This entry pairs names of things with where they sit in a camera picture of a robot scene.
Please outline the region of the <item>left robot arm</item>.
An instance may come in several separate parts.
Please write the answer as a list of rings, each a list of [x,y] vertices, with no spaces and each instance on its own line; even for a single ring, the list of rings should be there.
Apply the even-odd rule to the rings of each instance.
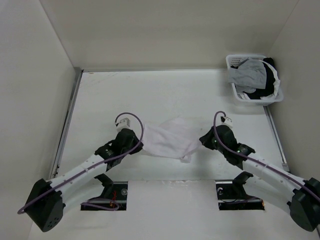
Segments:
[[[99,197],[112,195],[112,181],[105,175],[127,155],[143,149],[142,139],[123,128],[115,139],[100,146],[87,160],[67,173],[50,180],[36,181],[23,211],[43,232],[53,229],[71,208]]]

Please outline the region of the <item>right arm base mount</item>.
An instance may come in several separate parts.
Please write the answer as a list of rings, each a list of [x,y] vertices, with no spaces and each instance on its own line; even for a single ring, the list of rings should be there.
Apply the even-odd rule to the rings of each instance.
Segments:
[[[247,180],[253,175],[246,171],[234,179],[218,180],[215,182],[220,211],[264,211],[264,201],[256,196],[248,195],[244,189]]]

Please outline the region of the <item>white tank top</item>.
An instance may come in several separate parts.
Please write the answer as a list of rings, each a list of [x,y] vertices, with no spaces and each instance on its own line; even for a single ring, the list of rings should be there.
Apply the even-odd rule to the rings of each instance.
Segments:
[[[143,150],[161,158],[191,162],[191,155],[202,146],[201,130],[190,119],[172,118],[160,125],[143,125]]]

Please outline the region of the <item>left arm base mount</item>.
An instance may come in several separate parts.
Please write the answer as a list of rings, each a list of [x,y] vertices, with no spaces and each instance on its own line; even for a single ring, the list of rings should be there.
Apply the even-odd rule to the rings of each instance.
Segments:
[[[94,178],[103,187],[99,196],[94,196],[82,204],[81,211],[126,211],[129,183],[113,181],[105,174]]]

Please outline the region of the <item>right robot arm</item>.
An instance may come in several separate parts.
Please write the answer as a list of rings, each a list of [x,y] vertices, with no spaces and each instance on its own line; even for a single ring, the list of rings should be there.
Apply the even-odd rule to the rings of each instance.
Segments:
[[[314,231],[320,224],[320,182],[301,177],[256,157],[255,150],[237,142],[226,125],[212,127],[199,141],[219,151],[227,162],[241,169],[233,179],[232,192],[238,198],[257,197],[282,209],[302,229]]]

